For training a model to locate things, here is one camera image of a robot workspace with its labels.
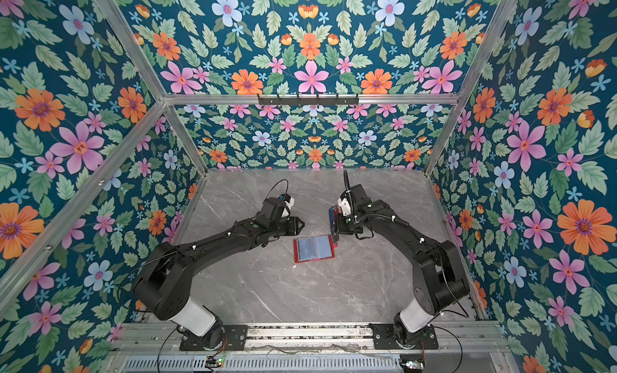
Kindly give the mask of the red card holder wallet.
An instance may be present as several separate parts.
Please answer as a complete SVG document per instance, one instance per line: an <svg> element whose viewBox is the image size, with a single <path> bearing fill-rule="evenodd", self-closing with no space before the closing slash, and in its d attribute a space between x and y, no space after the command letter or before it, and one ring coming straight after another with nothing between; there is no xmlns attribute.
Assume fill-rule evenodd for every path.
<svg viewBox="0 0 617 373"><path fill-rule="evenodd" d="M331 235L304 236L293 241L296 263L317 262L336 257L337 244Z"/></svg>

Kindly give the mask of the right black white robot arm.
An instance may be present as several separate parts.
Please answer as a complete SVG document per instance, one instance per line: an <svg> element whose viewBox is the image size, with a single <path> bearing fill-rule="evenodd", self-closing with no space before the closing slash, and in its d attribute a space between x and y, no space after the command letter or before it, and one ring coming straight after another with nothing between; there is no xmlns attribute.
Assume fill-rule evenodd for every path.
<svg viewBox="0 0 617 373"><path fill-rule="evenodd" d="M451 241L437 241L403 220L383 200L372 200L360 184L345 191L330 214L331 235L354 236L359 241L379 235L395 246L412 265L410 304L395 315L393 334L398 344L410 347L448 307L470 293L461 251Z"/></svg>

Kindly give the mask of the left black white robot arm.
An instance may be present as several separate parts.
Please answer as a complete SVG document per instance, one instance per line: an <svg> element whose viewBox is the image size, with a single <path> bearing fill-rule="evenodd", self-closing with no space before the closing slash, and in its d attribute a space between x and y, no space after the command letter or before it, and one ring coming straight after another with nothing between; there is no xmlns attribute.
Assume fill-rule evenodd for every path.
<svg viewBox="0 0 617 373"><path fill-rule="evenodd" d="M191 297L194 277L238 253L265 247L283 236L297 236L305 223L291 213L294 199L285 193L268 197L253 217L199 241L161 244L141 267L134 297L161 321L171 321L206 350L223 344L222 321Z"/></svg>

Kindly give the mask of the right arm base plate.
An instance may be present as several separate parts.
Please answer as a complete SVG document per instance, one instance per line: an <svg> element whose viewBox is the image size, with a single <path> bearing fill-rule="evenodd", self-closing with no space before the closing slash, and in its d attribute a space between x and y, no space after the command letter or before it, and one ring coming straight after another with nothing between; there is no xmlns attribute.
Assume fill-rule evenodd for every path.
<svg viewBox="0 0 617 373"><path fill-rule="evenodd" d="M433 326L409 333L402 325L370 323L376 350L437 350L437 336Z"/></svg>

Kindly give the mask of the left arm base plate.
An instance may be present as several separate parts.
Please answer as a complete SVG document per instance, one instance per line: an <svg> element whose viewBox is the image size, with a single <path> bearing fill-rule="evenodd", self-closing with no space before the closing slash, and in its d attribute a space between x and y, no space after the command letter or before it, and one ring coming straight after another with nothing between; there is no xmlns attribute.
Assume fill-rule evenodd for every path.
<svg viewBox="0 0 617 373"><path fill-rule="evenodd" d="M215 324L204 336L183 331L180 351L242 351L247 342L248 326Z"/></svg>

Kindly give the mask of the black hook rail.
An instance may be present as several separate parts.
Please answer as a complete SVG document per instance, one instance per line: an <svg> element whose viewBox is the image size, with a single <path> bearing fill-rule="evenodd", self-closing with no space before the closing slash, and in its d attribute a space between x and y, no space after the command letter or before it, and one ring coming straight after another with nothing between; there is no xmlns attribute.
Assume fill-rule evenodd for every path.
<svg viewBox="0 0 617 373"><path fill-rule="evenodd" d="M261 106L355 106L360 104L358 95L258 95Z"/></svg>

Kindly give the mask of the aluminium front rail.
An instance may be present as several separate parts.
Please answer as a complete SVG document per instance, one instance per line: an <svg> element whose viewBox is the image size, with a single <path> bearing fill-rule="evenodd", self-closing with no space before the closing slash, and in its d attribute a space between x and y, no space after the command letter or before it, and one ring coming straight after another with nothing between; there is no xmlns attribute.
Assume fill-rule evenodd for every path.
<svg viewBox="0 0 617 373"><path fill-rule="evenodd" d="M426 351L509 352L509 343L492 321L434 322L407 341L398 341L385 323L250 323L228 325L215 331L223 351ZM204 351L185 330L173 323L127 325L111 342L113 351Z"/></svg>

